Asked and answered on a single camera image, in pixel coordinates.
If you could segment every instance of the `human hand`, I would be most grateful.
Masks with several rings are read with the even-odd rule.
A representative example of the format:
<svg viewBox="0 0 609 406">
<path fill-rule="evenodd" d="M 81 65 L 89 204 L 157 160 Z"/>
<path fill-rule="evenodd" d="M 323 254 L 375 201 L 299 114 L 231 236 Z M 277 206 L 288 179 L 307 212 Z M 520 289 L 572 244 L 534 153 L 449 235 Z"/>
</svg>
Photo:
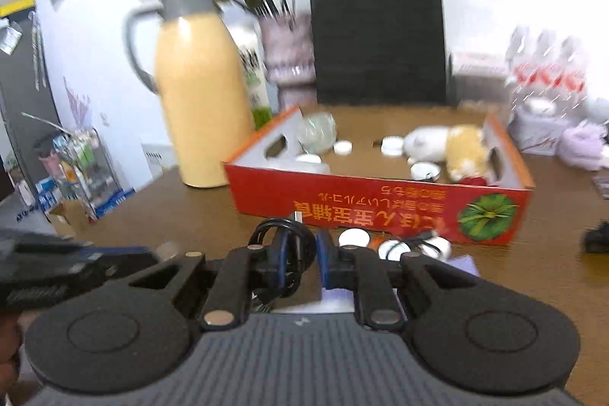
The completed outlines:
<svg viewBox="0 0 609 406">
<path fill-rule="evenodd" d="M 19 376 L 17 352 L 22 334 L 18 319 L 19 314 L 0 315 L 0 401 Z"/>
</svg>

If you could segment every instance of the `brown tabletop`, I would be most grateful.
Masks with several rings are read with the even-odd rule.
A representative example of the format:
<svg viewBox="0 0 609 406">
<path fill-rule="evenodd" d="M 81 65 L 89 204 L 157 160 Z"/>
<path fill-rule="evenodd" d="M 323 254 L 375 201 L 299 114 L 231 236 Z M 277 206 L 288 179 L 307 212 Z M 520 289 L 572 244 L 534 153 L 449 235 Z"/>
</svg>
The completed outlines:
<svg viewBox="0 0 609 406">
<path fill-rule="evenodd" d="M 609 218 L 590 173 L 556 159 L 526 156 L 537 184 L 522 228 L 509 247 L 454 246 L 471 254 L 482 277 L 556 306 L 582 337 L 579 361 L 567 389 L 589 406 L 609 404 L 609 255 L 582 256 L 585 229 Z M 167 240 L 208 258 L 244 245 L 260 218 L 238 214 L 230 190 L 196 190 L 167 172 L 93 226 L 86 238 L 99 245 L 157 247 Z M 291 303 L 319 293 L 314 269 Z"/>
</svg>

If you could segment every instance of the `floor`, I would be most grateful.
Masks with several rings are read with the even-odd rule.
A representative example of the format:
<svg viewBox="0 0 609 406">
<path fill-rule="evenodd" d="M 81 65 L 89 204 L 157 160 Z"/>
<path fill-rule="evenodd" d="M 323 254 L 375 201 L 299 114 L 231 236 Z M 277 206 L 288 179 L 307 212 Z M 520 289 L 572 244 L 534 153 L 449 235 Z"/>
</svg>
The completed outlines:
<svg viewBox="0 0 609 406">
<path fill-rule="evenodd" d="M 17 222 L 17 215 L 26 209 L 20 194 L 16 191 L 0 202 L 0 228 L 19 229 L 20 231 L 55 234 L 55 230 L 45 215 L 38 210 L 30 212 Z"/>
</svg>

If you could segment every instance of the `gray jug handle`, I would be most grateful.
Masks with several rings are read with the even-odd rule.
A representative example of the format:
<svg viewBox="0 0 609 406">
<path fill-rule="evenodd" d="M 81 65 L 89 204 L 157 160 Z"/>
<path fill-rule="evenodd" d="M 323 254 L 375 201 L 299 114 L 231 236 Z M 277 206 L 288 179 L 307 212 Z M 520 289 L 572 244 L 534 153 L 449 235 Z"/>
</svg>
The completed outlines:
<svg viewBox="0 0 609 406">
<path fill-rule="evenodd" d="M 129 64 L 131 65 L 135 74 L 138 75 L 138 78 L 141 82 L 146 85 L 146 87 L 155 94 L 158 93 L 158 87 L 156 86 L 156 82 L 154 81 L 152 75 L 146 71 L 144 71 L 138 63 L 135 54 L 133 53 L 133 28 L 135 24 L 141 18 L 145 18 L 152 14 L 161 14 L 163 12 L 162 6 L 148 6 L 144 8 L 136 8 L 133 11 L 130 11 L 127 15 L 127 19 L 125 20 L 124 27 L 124 42 L 125 48 L 127 49 L 127 59 L 129 60 Z"/>
</svg>

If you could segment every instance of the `red cardboard box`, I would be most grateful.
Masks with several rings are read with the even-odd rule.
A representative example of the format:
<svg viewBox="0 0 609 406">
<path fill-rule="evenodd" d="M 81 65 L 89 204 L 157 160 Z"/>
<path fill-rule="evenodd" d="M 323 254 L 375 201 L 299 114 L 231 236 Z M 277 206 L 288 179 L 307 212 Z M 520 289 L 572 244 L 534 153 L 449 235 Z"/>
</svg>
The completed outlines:
<svg viewBox="0 0 609 406">
<path fill-rule="evenodd" d="M 332 174 L 267 169 L 269 149 L 284 145 L 275 158 L 302 153 L 294 108 L 263 127 L 225 163 L 238 211 L 262 217 L 294 210 L 314 226 L 357 227 L 411 236 L 436 229 L 452 242 L 506 245 L 525 214 L 534 183 L 505 128 L 492 115 L 448 108 L 329 108 L 340 139 L 353 142 L 351 156 L 323 156 Z M 480 124 L 493 150 L 492 186 L 409 181 L 406 158 L 386 158 L 372 142 L 406 135 L 430 124 Z"/>
</svg>

